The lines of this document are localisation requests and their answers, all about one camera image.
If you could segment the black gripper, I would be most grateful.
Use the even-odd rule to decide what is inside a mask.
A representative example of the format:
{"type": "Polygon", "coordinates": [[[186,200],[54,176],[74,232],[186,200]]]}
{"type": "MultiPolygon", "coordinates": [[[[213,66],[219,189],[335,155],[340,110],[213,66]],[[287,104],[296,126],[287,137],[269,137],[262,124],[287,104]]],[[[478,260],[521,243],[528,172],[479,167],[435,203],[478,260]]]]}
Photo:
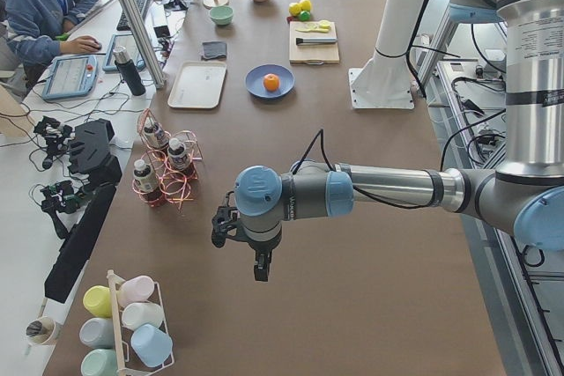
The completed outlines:
{"type": "Polygon", "coordinates": [[[269,280],[271,257],[273,251],[280,243],[280,238],[266,241],[249,240],[248,244],[256,252],[254,262],[254,278],[257,282],[269,280]]]}

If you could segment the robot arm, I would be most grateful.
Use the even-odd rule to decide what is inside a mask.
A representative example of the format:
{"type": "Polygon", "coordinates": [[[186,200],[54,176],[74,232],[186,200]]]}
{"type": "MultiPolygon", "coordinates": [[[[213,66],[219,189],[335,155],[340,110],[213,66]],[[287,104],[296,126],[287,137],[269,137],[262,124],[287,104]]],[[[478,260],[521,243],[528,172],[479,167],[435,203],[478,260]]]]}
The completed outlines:
{"type": "Polygon", "coordinates": [[[301,161],[289,173],[242,171],[236,239],[269,275],[282,224],[349,213],[355,201],[440,206],[479,218],[544,250],[563,247],[563,0],[450,0],[458,22],[507,26],[506,156],[495,169],[407,170],[301,161]]]}

